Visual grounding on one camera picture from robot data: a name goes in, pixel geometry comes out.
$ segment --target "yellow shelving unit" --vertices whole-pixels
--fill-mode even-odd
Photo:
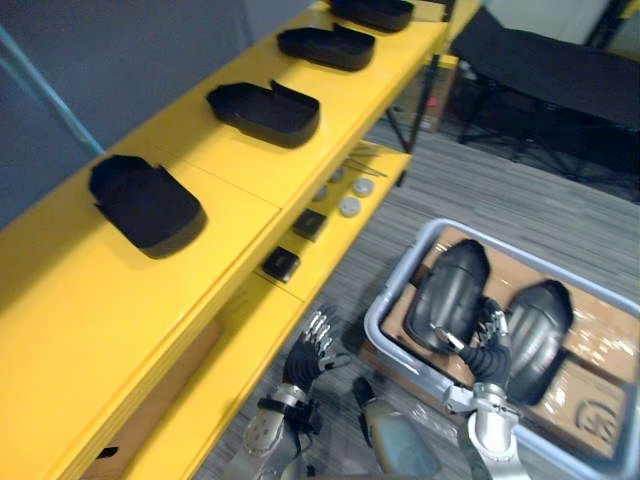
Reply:
[[[300,266],[291,280],[285,284],[257,270],[216,315],[215,321],[224,332],[222,340],[134,460],[125,478],[191,478],[242,407],[297,319],[409,162],[409,155],[369,142],[359,143],[353,153],[359,162],[387,176],[374,177],[346,168],[340,182],[329,184],[327,197],[309,205],[327,215],[327,225],[317,241],[288,231],[277,242],[300,257]],[[338,204],[352,195],[351,185],[361,177],[374,180],[375,190],[361,199],[362,210],[356,217],[346,218],[338,212]]]
[[[370,142],[358,143],[349,158],[382,172],[387,177],[376,177],[354,168],[343,167],[344,177],[342,180],[326,184],[328,187],[326,198],[307,205],[307,208],[327,216],[327,226],[322,230],[317,241],[306,240],[292,230],[288,230],[277,242],[277,245],[295,253],[302,259],[289,282],[283,283],[275,280],[260,268],[256,270],[258,275],[303,301],[312,298],[329,277],[351,242],[384,200],[400,172],[406,168],[410,159],[407,154]],[[358,166],[348,160],[346,164]],[[352,185],[358,178],[373,180],[375,187],[370,196],[359,198],[361,212],[355,217],[347,218],[339,211],[340,200],[346,196],[355,197]]]
[[[327,5],[318,2],[279,31],[329,28],[336,20]],[[132,475],[147,471],[146,459],[158,460],[159,467],[171,464],[171,455],[162,453],[168,447],[158,446],[164,438],[194,464],[213,445],[293,328],[311,292],[320,288],[408,157],[386,152],[372,160],[389,180],[376,179],[377,190],[374,197],[363,199],[360,217],[340,227],[345,235],[332,242],[323,237],[308,247],[331,258],[313,280],[305,276],[304,265],[316,260],[301,251],[303,265],[287,287],[295,287],[295,294],[264,278],[255,280],[259,275],[252,272],[424,59],[440,47],[445,34],[443,23],[412,22],[394,34],[341,23],[376,37],[373,60],[365,69],[345,73],[287,57],[272,35],[109,150],[162,164],[200,200],[208,223],[183,250],[152,260],[102,217],[88,190],[91,165],[101,159],[0,232],[0,478],[80,478],[234,292],[247,282],[266,283],[286,294],[269,293],[280,299],[272,302],[289,305],[283,299],[291,299],[286,307],[291,312],[287,310],[282,323],[272,324],[275,336],[265,334],[252,340],[255,343],[244,336],[240,320],[217,319],[229,323],[214,363],[237,363],[238,368],[229,372],[213,367],[207,374],[221,382],[222,394],[207,389],[196,393],[197,382],[189,387],[193,402],[199,395],[214,403],[216,395],[224,399],[207,416],[193,417],[207,424],[206,435],[190,430],[194,420],[186,405],[192,404],[184,400],[141,452]],[[217,121],[205,101],[218,85],[243,81],[266,86],[270,79],[321,103],[318,129],[299,148],[248,137]],[[329,213],[328,228],[334,228],[340,219]],[[265,309],[271,301],[265,300]],[[254,322],[251,318],[247,325]],[[247,346],[255,353],[247,354]],[[222,381],[223,372],[237,378]],[[204,410],[199,406],[193,411],[200,415]],[[169,433],[174,422],[175,432],[183,433]]]

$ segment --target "gray plastic bin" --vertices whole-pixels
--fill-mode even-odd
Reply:
[[[440,402],[443,401],[445,392],[453,382],[387,338],[380,330],[380,324],[421,260],[447,227],[465,232],[484,245],[500,250],[539,272],[571,283],[636,318],[640,316],[638,304],[530,253],[452,220],[436,219],[428,222],[418,232],[414,242],[408,247],[385,282],[384,289],[367,311],[364,327],[367,337],[377,349],[376,355],[385,365]],[[523,425],[518,425],[515,429],[518,443],[581,480],[614,478],[637,480],[640,478],[640,392],[637,386],[631,393],[630,399],[630,405],[626,409],[625,419],[622,422],[617,454],[613,461],[605,461],[586,454],[578,458]]]

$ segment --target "metal rod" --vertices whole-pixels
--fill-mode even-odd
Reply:
[[[21,82],[18,83],[47,106],[92,156],[103,154],[104,148],[73,114],[2,25],[0,25],[0,44],[7,52],[6,61],[0,62],[7,72],[14,78],[20,78]]]

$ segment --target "gray striped carpet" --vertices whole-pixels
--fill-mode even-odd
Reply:
[[[370,132],[368,139],[397,147],[384,122]],[[316,303],[337,305],[342,328],[357,326],[417,230],[437,217],[465,223],[637,298],[639,215],[640,207],[631,202],[459,145],[441,134],[422,134],[404,186],[389,194]],[[284,355],[294,338],[295,332],[196,479],[220,477],[240,445],[257,400],[280,380]],[[325,426],[309,450],[308,460],[319,473],[378,471],[374,454],[362,438],[359,412],[350,391],[359,375],[371,379],[379,395],[416,421],[442,461],[437,478],[470,478],[449,420],[392,381],[376,375],[357,358],[349,366],[325,374],[314,387]],[[521,451],[521,456],[534,479],[568,478],[543,458],[527,451]]]

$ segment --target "robot finger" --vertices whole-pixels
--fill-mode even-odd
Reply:
[[[302,334],[301,334],[302,341],[304,342],[309,341],[309,339],[311,338],[311,332],[313,331],[314,327],[316,326],[316,324],[318,323],[321,317],[322,317],[322,312],[320,310],[316,310],[311,314],[311,320],[309,320],[309,324],[302,331]]]

